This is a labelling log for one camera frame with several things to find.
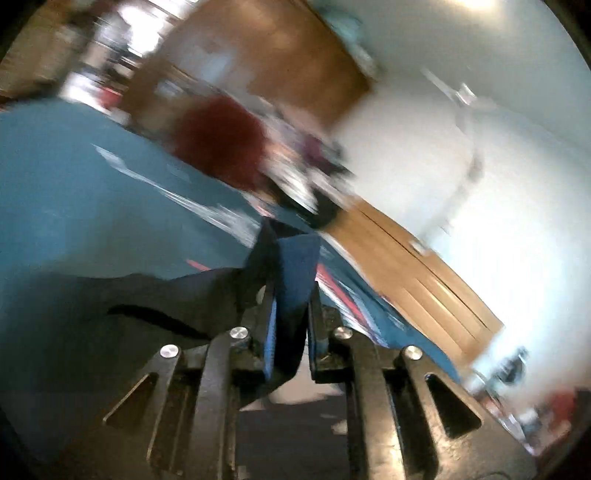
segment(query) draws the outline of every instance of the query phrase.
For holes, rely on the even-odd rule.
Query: red object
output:
[[[116,107],[121,100],[121,94],[108,87],[103,87],[100,90],[99,102],[102,108],[111,110]]]
[[[574,413],[575,399],[574,391],[562,391],[552,394],[549,401],[554,413],[554,418],[550,423],[551,429],[558,427],[565,420],[570,421]]]
[[[261,121],[227,96],[183,115],[173,135],[174,154],[210,177],[243,190],[259,184],[265,152]]]

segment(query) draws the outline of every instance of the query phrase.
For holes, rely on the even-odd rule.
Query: metal bolt head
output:
[[[419,347],[411,345],[404,349],[404,355],[411,360],[418,360],[423,356],[423,351]]]
[[[353,330],[349,327],[337,327],[333,330],[333,335],[338,340],[348,340],[353,336]]]
[[[172,343],[170,345],[164,345],[160,349],[160,355],[164,358],[174,358],[178,355],[178,347]]]
[[[246,327],[234,327],[230,330],[230,336],[236,340],[242,340],[248,336],[248,329]]]

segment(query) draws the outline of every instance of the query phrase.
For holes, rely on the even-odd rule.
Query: wooden cabinet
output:
[[[304,2],[207,0],[137,73],[122,109],[140,110],[166,65],[186,72],[183,64],[192,61],[195,72],[205,69],[195,64],[197,57],[208,61],[197,51],[224,57],[222,87],[304,108],[328,129],[370,88],[340,40]]]
[[[361,200],[327,230],[353,256],[372,287],[452,360],[468,366],[503,324],[435,253]]]

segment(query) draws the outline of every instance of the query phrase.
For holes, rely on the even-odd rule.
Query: white wall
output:
[[[478,125],[484,177],[436,250],[506,326],[477,367],[530,350],[519,404],[591,374],[591,155],[503,109]],[[451,102],[421,77],[382,85],[337,136],[358,193],[415,235],[470,163]]]
[[[364,23],[388,74],[426,66],[591,151],[591,72],[541,0],[330,0]]]

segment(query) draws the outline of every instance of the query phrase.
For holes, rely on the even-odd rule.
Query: ceiling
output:
[[[365,24],[387,76],[426,67],[591,154],[591,71],[541,0],[333,0]]]

